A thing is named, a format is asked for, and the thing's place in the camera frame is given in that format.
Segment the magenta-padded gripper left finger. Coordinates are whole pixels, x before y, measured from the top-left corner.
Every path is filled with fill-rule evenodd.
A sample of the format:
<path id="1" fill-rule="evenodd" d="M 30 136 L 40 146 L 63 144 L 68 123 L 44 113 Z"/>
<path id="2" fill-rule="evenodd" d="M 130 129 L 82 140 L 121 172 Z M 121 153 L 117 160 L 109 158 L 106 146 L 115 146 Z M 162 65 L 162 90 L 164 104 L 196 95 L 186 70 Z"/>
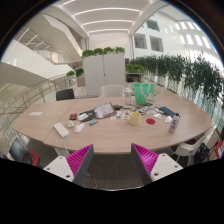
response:
<path id="1" fill-rule="evenodd" d="M 44 170 L 81 186 L 94 155 L 92 144 L 85 146 L 69 156 L 58 156 Z"/>

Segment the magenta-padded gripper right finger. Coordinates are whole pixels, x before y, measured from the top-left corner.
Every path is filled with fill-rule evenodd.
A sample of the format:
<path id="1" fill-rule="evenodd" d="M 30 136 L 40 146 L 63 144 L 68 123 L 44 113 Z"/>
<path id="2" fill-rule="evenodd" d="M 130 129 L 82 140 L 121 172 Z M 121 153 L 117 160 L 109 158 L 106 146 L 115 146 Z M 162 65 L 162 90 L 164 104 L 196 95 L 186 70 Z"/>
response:
<path id="1" fill-rule="evenodd" d="M 131 155 L 144 185 L 159 180 L 182 169 L 166 153 L 157 154 L 143 146 L 131 144 Z"/>

